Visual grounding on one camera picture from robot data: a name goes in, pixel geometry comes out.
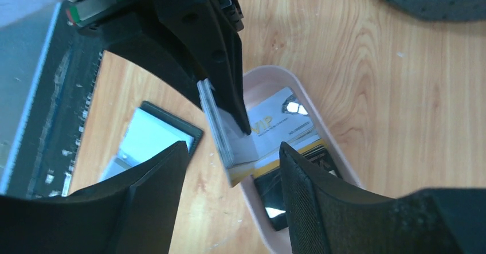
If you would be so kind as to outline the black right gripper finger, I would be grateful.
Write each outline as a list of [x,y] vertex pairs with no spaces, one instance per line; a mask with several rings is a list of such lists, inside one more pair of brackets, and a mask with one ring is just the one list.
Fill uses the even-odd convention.
[[195,39],[201,15],[156,8],[150,1],[78,2],[76,27],[101,38],[103,48],[149,71],[200,107],[196,86],[206,75],[181,36]]
[[189,154],[172,144],[66,197],[1,197],[2,253],[167,253]]
[[244,134],[250,125],[243,101],[242,43],[244,26],[238,0],[154,0],[159,21],[198,64],[195,76],[208,78],[218,104]]
[[293,253],[484,253],[485,190],[426,188],[389,198],[313,165],[289,144],[280,169]]

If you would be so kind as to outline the black leather card holder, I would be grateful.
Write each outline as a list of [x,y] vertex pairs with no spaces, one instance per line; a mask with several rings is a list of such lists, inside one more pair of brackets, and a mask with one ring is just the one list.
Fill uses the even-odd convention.
[[177,141],[184,141],[191,158],[203,137],[203,130],[158,106],[143,101],[132,115],[117,153],[99,178],[102,182],[135,167]]

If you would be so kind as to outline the pink oval plastic tray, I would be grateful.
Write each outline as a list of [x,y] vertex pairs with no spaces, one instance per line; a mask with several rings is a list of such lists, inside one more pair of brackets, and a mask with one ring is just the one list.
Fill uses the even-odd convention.
[[289,143],[299,152],[324,147],[334,164],[332,173],[355,186],[363,185],[292,72],[274,65],[260,66],[243,75],[243,88],[252,135],[264,156],[239,177],[233,173],[232,181],[240,185],[270,253],[291,253],[288,228],[275,230],[271,223],[284,216],[284,209],[265,206],[254,185],[255,178],[278,168],[281,142]]

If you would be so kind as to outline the white silver VIP card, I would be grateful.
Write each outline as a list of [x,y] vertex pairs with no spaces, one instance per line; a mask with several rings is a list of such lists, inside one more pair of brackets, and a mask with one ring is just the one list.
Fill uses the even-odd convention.
[[313,122],[296,94],[285,87],[248,112],[251,137],[261,157],[281,142],[299,141],[313,133]]

